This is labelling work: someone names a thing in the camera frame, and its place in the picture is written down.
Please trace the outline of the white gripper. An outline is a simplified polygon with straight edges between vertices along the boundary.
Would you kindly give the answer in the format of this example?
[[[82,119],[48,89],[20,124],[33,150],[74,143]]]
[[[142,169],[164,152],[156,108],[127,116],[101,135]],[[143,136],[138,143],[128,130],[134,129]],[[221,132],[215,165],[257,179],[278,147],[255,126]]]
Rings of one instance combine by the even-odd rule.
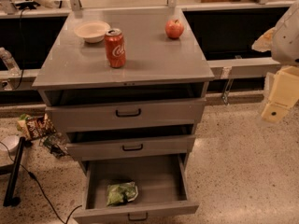
[[[264,121],[281,121],[299,100],[299,68],[284,66],[274,74],[273,84],[261,117]]]

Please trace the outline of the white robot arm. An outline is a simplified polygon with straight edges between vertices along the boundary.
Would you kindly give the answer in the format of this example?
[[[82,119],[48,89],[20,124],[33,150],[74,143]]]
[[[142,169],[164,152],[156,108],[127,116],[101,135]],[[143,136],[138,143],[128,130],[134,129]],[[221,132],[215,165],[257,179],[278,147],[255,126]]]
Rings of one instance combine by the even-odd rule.
[[[299,1],[295,1],[277,24],[261,35],[253,50],[270,51],[272,59],[282,65],[273,76],[261,119],[281,121],[299,100]]]

